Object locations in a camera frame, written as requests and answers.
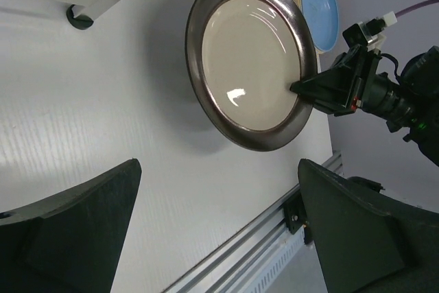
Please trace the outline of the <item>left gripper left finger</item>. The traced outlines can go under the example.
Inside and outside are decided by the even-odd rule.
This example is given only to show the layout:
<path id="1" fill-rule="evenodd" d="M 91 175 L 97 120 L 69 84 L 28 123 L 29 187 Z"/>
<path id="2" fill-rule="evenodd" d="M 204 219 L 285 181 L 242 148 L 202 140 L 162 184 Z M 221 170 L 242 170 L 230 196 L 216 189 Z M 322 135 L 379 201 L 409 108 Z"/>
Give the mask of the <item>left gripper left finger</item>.
<path id="1" fill-rule="evenodd" d="M 2 292 L 110 292 L 141 181 L 136 159 L 1 213 Z"/>

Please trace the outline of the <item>brown rim cream plate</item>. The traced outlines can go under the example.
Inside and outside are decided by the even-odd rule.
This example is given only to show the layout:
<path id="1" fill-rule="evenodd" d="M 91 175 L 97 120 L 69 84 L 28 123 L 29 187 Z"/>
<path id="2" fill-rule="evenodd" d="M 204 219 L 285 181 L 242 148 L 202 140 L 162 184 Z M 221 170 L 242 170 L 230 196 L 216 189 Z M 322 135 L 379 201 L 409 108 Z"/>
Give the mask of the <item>brown rim cream plate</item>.
<path id="1" fill-rule="evenodd" d="M 317 60 L 294 0 L 195 0 L 185 57 L 203 111 L 233 143 L 269 152 L 305 127 L 311 104 L 290 87 Z"/>

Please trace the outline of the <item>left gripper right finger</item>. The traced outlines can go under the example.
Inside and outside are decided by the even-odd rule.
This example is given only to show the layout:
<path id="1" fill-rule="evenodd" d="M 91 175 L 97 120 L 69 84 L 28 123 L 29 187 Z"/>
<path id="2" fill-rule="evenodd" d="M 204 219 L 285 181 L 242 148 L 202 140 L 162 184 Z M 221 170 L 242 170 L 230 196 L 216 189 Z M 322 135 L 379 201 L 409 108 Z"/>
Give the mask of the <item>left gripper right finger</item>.
<path id="1" fill-rule="evenodd" d="M 328 292 L 437 292 L 438 214 L 308 159 L 298 181 Z"/>

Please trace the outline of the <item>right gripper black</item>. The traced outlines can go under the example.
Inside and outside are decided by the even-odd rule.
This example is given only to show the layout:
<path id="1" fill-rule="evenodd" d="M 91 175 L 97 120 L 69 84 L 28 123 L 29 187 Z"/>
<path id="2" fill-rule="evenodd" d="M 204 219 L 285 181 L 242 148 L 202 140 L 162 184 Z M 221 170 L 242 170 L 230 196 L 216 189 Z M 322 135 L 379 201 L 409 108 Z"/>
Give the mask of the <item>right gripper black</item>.
<path id="1" fill-rule="evenodd" d="M 328 115 L 349 115 L 358 108 L 375 113 L 385 94 L 377 77 L 380 60 L 380 51 L 355 45 L 337 56 L 329 70 L 301 79 L 289 89 Z"/>

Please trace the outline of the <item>light blue round plate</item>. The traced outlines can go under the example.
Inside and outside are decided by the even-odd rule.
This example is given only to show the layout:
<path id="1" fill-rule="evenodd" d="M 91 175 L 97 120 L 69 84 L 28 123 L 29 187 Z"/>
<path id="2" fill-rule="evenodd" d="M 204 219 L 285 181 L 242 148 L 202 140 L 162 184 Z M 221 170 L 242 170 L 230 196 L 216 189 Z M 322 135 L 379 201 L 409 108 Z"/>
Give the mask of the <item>light blue round plate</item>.
<path id="1" fill-rule="evenodd" d="M 337 0 L 301 0 L 301 8 L 315 48 L 322 53 L 331 51 L 340 28 Z"/>

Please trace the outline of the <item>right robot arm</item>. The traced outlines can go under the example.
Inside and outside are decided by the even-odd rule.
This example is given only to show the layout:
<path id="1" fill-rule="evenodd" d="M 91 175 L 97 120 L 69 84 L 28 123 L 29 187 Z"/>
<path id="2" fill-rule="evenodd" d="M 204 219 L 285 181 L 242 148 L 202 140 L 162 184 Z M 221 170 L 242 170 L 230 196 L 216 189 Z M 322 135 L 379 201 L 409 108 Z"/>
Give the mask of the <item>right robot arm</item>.
<path id="1" fill-rule="evenodd" d="M 290 90 L 313 107 L 336 117 L 360 109 L 385 120 L 388 130 L 409 128 L 404 141 L 413 141 L 434 164 L 438 163 L 438 47 L 412 58 L 391 80 L 377 73 L 380 60 L 394 65 L 394 56 L 355 45 L 339 55 L 326 71 L 301 79 Z"/>

